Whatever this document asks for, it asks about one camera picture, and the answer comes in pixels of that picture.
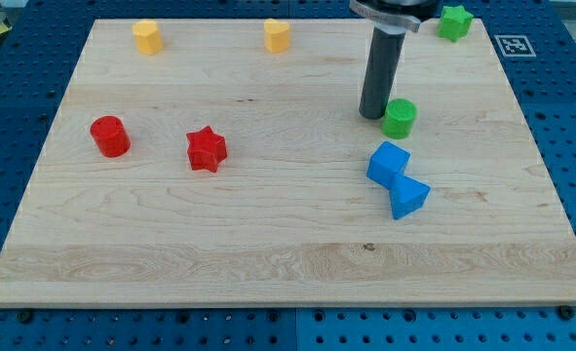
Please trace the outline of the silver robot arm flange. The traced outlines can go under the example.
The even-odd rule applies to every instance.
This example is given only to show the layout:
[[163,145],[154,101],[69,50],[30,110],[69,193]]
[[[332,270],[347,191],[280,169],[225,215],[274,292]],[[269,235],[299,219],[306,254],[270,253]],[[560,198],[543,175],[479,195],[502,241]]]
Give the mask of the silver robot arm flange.
[[417,32],[431,19],[441,0],[350,0],[349,10],[390,34]]

